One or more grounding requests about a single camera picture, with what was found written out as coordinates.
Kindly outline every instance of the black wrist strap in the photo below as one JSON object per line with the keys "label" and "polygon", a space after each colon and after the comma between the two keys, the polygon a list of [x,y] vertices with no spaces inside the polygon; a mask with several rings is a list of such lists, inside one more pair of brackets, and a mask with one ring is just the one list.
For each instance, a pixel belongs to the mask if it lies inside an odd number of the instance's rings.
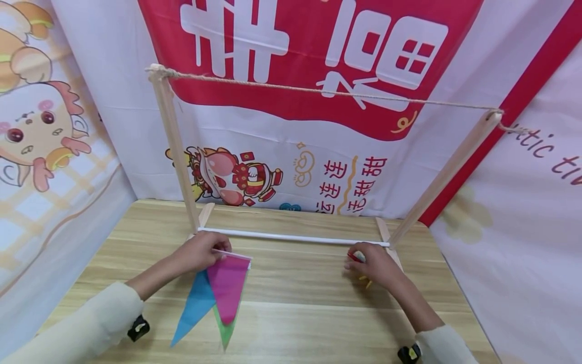
{"label": "black wrist strap", "polygon": [[127,332],[127,336],[132,339],[133,342],[139,340],[143,335],[150,332],[150,324],[140,315],[134,322]]}
{"label": "black wrist strap", "polygon": [[398,358],[402,364],[415,364],[420,359],[421,353],[418,345],[414,344],[412,347],[402,347],[398,350]]}

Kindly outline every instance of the blue flag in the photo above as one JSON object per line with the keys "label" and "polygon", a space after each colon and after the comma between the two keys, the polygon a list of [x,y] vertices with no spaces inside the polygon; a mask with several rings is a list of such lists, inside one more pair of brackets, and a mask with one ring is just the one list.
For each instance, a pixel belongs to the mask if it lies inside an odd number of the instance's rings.
{"label": "blue flag", "polygon": [[216,299],[210,287],[208,274],[204,270],[196,274],[170,347],[176,345],[178,341],[186,336],[214,305],[216,305]]}

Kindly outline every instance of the sleeve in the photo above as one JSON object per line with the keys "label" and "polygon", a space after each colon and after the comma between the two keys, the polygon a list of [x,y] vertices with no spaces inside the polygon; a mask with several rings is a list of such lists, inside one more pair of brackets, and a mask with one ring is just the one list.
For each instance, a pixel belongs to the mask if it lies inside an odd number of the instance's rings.
{"label": "sleeve", "polygon": [[478,364],[462,337],[449,325],[416,335],[423,364]]}
{"label": "sleeve", "polygon": [[144,302],[134,289],[113,283],[2,364],[84,363],[117,345],[143,307]]}

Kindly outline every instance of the wooden table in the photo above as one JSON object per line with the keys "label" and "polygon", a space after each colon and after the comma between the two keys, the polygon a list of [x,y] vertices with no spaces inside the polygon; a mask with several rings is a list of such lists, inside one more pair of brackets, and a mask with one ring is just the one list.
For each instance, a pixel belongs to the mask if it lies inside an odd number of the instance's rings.
{"label": "wooden table", "polygon": [[[394,231],[398,221],[386,221]],[[216,206],[211,228],[381,240],[373,218]],[[43,328],[71,314],[114,281],[126,281],[173,252],[190,233],[183,203],[135,202],[54,310]],[[193,275],[161,289],[146,304],[152,330],[124,340],[99,363],[399,363],[414,332],[380,287],[343,273],[346,246],[233,238],[253,256],[234,335],[226,352],[212,311],[174,348],[169,344]],[[398,247],[406,274],[481,364],[498,363],[430,231],[416,224]]]}

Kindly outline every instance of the cartoon animal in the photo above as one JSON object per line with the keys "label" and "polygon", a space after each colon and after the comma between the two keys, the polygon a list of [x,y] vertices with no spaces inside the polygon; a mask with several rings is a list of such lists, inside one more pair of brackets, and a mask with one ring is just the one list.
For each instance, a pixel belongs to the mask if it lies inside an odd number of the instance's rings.
{"label": "cartoon animal", "polygon": [[0,1],[0,93],[51,79],[51,59],[29,46],[29,37],[44,40],[54,26],[51,15],[36,4]]}
{"label": "cartoon animal", "polygon": [[[170,149],[166,157],[172,159]],[[184,152],[186,165],[192,170],[192,192],[200,197],[222,199],[225,204],[252,206],[254,200],[265,202],[276,193],[274,186],[283,181],[283,171],[271,171],[267,164],[255,162],[252,152],[238,157],[225,148],[188,147]]]}
{"label": "cartoon animal", "polygon": [[32,170],[34,187],[48,190],[48,180],[69,158],[90,153],[78,140],[88,136],[79,96],[64,82],[28,84],[0,94],[0,179],[22,186]]}

